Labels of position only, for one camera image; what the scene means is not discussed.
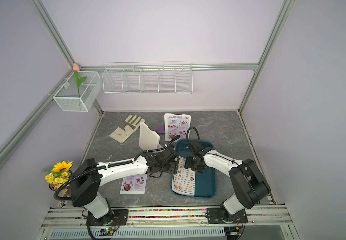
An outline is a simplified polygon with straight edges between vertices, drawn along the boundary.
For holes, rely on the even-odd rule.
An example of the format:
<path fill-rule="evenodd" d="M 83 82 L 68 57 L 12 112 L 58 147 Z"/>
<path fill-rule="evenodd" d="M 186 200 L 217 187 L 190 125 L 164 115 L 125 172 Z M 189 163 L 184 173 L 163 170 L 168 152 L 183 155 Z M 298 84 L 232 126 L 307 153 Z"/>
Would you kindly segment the red special menu sheet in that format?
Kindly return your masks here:
<path fill-rule="evenodd" d="M 123 178 L 120 194 L 144 194 L 146 191 L 148 175 L 133 175 Z"/>

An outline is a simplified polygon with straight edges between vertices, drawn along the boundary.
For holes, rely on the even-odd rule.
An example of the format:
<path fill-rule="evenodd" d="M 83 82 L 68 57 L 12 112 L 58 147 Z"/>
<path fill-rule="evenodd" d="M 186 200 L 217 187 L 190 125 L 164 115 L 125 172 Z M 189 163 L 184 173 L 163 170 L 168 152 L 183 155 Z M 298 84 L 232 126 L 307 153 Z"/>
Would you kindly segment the yellow header menu sheet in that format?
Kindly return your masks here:
<path fill-rule="evenodd" d="M 172 178 L 172 191 L 175 194 L 194 197 L 196 173 L 184 167 L 186 159 L 179 157 L 177 173 Z"/>

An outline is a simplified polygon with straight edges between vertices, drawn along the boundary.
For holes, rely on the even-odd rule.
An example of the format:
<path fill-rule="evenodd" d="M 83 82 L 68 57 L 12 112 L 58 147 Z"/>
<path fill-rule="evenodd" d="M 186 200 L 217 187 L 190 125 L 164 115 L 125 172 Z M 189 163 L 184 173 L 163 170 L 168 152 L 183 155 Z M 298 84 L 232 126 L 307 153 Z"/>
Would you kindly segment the teal plastic tray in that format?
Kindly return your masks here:
<path fill-rule="evenodd" d="M 187 158 L 189 156 L 192 156 L 191 151 L 189 150 L 189 146 L 186 140 L 179 140 L 176 144 L 176 152 L 179 157 Z M 172 178 L 171 178 L 171 191 L 174 195 L 177 196 L 183 196 L 188 198 L 203 198 L 203 199 L 209 199 L 215 196 L 216 194 L 216 173 L 215 169 L 208 168 L 205 169 L 203 174 L 196 173 L 196 179 L 195 179 L 195 194 L 194 197 L 190 196 L 183 196 L 175 194 L 172 191 Z"/>

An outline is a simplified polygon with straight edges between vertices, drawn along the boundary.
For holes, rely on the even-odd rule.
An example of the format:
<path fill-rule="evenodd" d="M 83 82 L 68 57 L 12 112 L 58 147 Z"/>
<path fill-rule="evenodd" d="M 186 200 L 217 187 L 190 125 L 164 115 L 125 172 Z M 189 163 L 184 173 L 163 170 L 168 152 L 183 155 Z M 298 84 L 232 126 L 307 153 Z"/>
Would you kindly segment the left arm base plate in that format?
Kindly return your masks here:
<path fill-rule="evenodd" d="M 93 214 L 88 212 L 90 226 L 124 226 L 127 224 L 129 210 L 114 209 L 105 216 L 96 219 Z"/>

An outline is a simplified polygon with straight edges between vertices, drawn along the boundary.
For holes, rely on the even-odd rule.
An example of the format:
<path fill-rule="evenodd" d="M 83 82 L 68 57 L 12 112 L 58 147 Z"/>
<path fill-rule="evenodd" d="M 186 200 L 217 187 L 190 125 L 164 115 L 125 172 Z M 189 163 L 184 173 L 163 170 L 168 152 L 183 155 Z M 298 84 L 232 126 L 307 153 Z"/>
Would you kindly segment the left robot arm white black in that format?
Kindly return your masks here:
<path fill-rule="evenodd" d="M 57 201 L 71 201 L 74 207 L 82 207 L 95 219 L 111 221 L 114 213 L 108 201 L 99 193 L 99 188 L 117 179 L 134 176 L 176 173 L 178 155 L 173 142 L 180 138 L 175 136 L 170 142 L 159 149 L 145 150 L 134 158 L 97 163 L 88 159 L 71 175 L 68 181 L 60 185 L 54 192 Z"/>

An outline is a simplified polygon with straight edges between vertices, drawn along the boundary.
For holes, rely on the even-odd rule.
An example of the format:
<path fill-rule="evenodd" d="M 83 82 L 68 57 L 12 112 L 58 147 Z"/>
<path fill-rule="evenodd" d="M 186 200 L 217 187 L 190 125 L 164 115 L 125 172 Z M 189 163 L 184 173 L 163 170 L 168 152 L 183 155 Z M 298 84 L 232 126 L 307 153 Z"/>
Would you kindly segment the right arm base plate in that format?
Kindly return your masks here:
<path fill-rule="evenodd" d="M 207 208 L 204 216 L 209 224 L 246 224 L 248 222 L 245 210 L 231 215 L 221 207 Z"/>

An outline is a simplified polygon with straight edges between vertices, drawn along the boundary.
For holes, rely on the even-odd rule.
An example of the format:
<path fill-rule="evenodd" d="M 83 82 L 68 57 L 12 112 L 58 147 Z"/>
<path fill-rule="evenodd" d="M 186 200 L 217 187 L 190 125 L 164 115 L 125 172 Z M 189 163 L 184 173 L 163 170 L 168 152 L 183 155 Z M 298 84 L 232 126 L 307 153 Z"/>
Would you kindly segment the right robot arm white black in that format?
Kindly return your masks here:
<path fill-rule="evenodd" d="M 229 176 L 234 190 L 234 194 L 220 204 L 219 211 L 207 214 L 209 217 L 231 223 L 237 219 L 238 212 L 260 204 L 270 194 L 271 188 L 253 160 L 235 160 L 214 148 L 205 148 L 201 145 L 198 130 L 189 127 L 188 132 L 191 130 L 195 131 L 197 140 L 191 141 L 189 135 L 186 136 L 191 156 L 186 158 L 185 168 L 201 174 L 208 168 L 216 169 Z"/>

